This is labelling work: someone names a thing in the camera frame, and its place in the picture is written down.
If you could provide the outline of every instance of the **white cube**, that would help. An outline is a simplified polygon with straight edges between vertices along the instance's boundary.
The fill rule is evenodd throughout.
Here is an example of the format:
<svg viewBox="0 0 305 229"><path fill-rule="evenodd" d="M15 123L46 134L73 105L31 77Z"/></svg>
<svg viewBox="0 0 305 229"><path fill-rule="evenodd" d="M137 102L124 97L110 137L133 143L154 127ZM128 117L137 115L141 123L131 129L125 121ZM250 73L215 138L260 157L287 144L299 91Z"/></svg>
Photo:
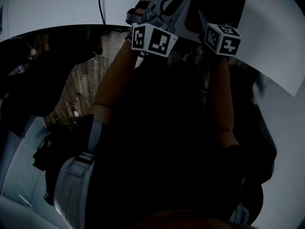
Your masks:
<svg viewBox="0 0 305 229"><path fill-rule="evenodd" d="M178 36L148 23L132 26L132 50L167 57L178 40Z"/></svg>
<svg viewBox="0 0 305 229"><path fill-rule="evenodd" d="M242 39L240 32L232 27L207 23L204 43L216 54L234 56Z"/></svg>

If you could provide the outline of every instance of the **black cable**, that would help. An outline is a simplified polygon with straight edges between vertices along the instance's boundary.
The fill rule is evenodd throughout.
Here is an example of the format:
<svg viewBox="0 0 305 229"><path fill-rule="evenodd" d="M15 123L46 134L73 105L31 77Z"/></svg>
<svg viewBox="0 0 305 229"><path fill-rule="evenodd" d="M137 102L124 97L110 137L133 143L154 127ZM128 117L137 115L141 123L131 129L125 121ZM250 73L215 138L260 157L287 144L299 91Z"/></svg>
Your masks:
<svg viewBox="0 0 305 229"><path fill-rule="evenodd" d="M105 23L104 16L103 16L103 12L102 12L101 0L99 0L99 7L100 7L100 12L101 12L102 21L103 21L103 24L105 25L106 23Z"/></svg>

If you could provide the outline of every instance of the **wooden surface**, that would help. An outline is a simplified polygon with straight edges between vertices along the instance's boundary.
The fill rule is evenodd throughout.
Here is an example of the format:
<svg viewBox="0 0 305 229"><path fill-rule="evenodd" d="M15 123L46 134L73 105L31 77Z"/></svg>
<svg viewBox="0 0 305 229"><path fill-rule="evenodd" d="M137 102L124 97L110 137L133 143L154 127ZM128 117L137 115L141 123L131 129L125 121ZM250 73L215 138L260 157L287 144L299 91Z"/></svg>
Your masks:
<svg viewBox="0 0 305 229"><path fill-rule="evenodd" d="M128 32L112 31L101 37L102 55L95 55L93 59L76 65L71 71L60 100L54 111L44 117L47 126L53 124L72 126L73 111L77 110L81 116L87 114L98 86L107 73L119 49L125 42ZM46 36L39 36L36 40L38 53L48 50Z"/></svg>

